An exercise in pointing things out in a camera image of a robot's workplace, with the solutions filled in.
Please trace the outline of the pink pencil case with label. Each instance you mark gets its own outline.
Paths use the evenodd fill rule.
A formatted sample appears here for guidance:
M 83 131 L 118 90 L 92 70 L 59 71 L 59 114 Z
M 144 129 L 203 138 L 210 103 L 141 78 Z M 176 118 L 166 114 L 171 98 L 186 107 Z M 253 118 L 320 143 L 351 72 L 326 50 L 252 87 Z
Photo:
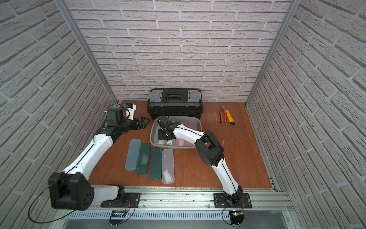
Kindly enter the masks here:
M 187 142 L 183 139 L 180 138 L 176 138 L 175 139 L 175 146 L 176 147 L 186 147 L 187 146 Z

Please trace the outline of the plain pink pencil case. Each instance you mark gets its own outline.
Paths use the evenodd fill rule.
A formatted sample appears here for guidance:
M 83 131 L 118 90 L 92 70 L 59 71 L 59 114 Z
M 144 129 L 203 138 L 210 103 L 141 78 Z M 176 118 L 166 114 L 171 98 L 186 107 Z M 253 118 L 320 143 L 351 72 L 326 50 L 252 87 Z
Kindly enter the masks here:
M 190 128 L 192 130 L 195 130 L 195 131 L 197 131 L 197 129 L 198 129 L 198 126 L 197 126 L 197 123 L 196 122 L 188 122 L 186 124 L 186 127 Z M 185 142 L 185 146 L 186 147 L 195 147 L 194 144 L 192 144 L 190 142 L 187 142 L 187 141 Z

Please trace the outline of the clear pencil case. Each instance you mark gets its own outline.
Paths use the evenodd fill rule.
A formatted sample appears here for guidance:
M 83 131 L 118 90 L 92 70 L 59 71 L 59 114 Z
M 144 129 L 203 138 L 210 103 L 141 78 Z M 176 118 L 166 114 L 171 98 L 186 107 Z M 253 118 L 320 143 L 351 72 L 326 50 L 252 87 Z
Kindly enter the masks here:
M 172 149 L 162 151 L 162 182 L 167 185 L 174 183 L 174 154 Z
M 166 140 L 158 140 L 157 144 L 158 145 L 166 145 L 167 141 Z

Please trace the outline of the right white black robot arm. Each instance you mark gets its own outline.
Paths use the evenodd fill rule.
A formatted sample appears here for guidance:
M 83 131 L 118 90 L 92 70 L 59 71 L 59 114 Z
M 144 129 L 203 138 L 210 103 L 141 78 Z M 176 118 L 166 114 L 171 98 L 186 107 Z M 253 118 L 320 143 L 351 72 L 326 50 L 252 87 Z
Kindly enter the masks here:
M 224 190 L 226 204 L 236 207 L 241 204 L 243 190 L 233 178 L 224 156 L 224 148 L 211 131 L 200 132 L 180 122 L 172 122 L 166 116 L 158 117 L 160 140 L 182 139 L 194 144 L 201 160 L 210 166 L 218 176 Z

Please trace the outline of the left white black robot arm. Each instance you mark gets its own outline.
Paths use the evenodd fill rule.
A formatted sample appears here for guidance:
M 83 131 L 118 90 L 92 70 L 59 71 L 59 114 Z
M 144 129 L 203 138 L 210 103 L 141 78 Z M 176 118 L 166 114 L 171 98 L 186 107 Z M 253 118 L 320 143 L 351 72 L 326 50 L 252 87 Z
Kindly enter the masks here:
M 106 119 L 93 134 L 85 150 L 62 172 L 53 173 L 48 180 L 51 206 L 62 210 L 87 210 L 91 205 L 101 207 L 130 206 L 123 186 L 92 186 L 89 177 L 105 152 L 123 134 L 145 129 L 147 117 L 134 117 L 135 104 L 127 103 L 109 108 Z

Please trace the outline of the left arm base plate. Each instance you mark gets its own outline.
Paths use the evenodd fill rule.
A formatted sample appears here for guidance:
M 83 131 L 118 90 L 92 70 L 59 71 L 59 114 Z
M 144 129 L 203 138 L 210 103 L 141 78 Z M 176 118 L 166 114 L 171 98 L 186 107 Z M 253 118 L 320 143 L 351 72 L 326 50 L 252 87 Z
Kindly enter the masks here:
M 101 203 L 101 208 L 126 208 L 129 203 L 132 208 L 138 208 L 141 193 L 119 194 L 114 200 L 107 200 Z

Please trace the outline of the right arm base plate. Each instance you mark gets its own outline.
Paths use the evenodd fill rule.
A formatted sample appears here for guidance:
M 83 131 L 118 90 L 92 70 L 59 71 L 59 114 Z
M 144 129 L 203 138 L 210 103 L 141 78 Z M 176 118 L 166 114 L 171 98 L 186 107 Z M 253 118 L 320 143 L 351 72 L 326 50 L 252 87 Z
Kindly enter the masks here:
M 241 198 L 230 197 L 225 193 L 214 193 L 213 194 L 214 207 L 216 209 L 224 208 L 244 208 L 251 209 L 252 202 L 248 193 L 243 193 Z

